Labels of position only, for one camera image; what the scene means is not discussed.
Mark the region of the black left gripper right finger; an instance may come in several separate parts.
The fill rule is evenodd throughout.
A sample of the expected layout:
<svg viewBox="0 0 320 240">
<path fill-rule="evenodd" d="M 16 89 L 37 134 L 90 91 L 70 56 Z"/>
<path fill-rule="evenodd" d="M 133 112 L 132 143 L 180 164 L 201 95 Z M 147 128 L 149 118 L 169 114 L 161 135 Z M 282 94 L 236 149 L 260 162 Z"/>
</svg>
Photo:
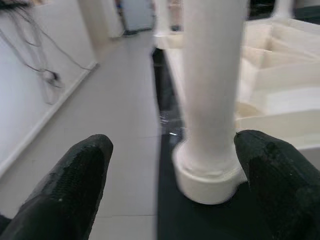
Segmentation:
<svg viewBox="0 0 320 240">
<path fill-rule="evenodd" d="M 264 132 L 242 130 L 233 141 L 273 240 L 320 240 L 320 170 Z"/>
</svg>

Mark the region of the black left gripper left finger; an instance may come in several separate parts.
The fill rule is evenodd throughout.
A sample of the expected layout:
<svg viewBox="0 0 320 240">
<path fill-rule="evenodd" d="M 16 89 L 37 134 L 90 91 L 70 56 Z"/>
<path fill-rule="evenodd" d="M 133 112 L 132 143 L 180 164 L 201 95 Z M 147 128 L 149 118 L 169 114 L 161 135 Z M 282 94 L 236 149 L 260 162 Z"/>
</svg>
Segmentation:
<svg viewBox="0 0 320 240">
<path fill-rule="evenodd" d="M 0 214 L 0 240 L 89 240 L 112 154 L 104 134 L 73 145 L 12 219 Z"/>
</svg>

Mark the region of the white plastic table top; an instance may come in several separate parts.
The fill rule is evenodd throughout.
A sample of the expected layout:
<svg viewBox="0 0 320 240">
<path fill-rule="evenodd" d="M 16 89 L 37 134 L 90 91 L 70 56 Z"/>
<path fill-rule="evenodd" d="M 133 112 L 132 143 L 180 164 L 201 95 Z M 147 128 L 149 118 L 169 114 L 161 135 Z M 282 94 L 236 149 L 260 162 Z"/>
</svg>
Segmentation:
<svg viewBox="0 0 320 240">
<path fill-rule="evenodd" d="M 295 19 L 264 19 L 249 21 L 243 26 L 238 84 L 236 89 L 235 132 L 255 127 L 267 128 L 270 116 L 302 113 L 306 120 L 316 113 L 320 116 L 320 25 Z M 186 101 L 184 80 L 184 33 L 157 35 L 156 46 L 164 51 L 173 90 L 184 118 Z M 320 151 L 320 132 L 302 130 L 300 136 L 289 137 L 301 151 Z M 177 158 L 183 161 L 182 186 L 187 196 L 196 201 L 215 204 L 217 197 L 193 190 L 200 176 L 205 177 L 211 190 L 227 194 L 226 182 L 210 181 L 210 177 L 231 172 L 235 164 L 225 171 L 213 174 L 186 167 L 181 150 Z"/>
</svg>

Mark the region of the black tablecloth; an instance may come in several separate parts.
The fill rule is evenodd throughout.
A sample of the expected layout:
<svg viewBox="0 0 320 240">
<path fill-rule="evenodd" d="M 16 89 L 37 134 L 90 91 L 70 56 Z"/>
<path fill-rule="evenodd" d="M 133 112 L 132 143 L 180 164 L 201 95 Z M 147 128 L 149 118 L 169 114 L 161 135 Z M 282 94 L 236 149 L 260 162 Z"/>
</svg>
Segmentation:
<svg viewBox="0 0 320 240">
<path fill-rule="evenodd" d="M 159 112 L 177 110 L 182 118 L 178 98 L 173 92 L 173 79 L 169 75 L 169 63 L 165 58 L 165 52 L 155 48 L 152 60 Z M 316 113 L 306 120 L 303 120 L 301 112 L 296 112 L 285 116 L 270 116 L 266 121 L 265 129 L 252 126 L 245 130 L 263 132 L 290 143 L 297 150 L 298 147 L 289 137 L 299 137 L 302 130 L 320 132 L 320 116 Z M 182 186 L 183 176 L 179 170 L 184 168 L 184 162 L 178 160 L 178 153 L 183 150 L 186 133 L 187 128 L 184 126 L 182 136 L 163 134 L 161 137 L 157 240 L 273 240 L 236 153 L 234 137 L 238 132 L 235 131 L 233 136 L 236 155 L 234 169 L 209 178 L 213 183 L 224 180 L 227 194 L 223 195 L 221 191 L 210 189 L 209 181 L 204 176 L 199 176 L 191 186 L 192 190 L 216 197 L 216 203 L 194 200 L 187 195 L 186 188 Z"/>
</svg>

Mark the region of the clear plastic sheet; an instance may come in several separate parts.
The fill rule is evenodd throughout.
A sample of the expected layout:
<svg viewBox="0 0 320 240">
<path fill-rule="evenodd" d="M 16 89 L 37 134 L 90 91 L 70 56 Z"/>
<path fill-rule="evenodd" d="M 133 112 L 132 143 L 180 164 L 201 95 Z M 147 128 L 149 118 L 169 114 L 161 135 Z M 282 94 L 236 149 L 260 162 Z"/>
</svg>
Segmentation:
<svg viewBox="0 0 320 240">
<path fill-rule="evenodd" d="M 159 123 L 162 135 L 182 136 L 185 125 L 178 110 L 159 112 Z"/>
</svg>

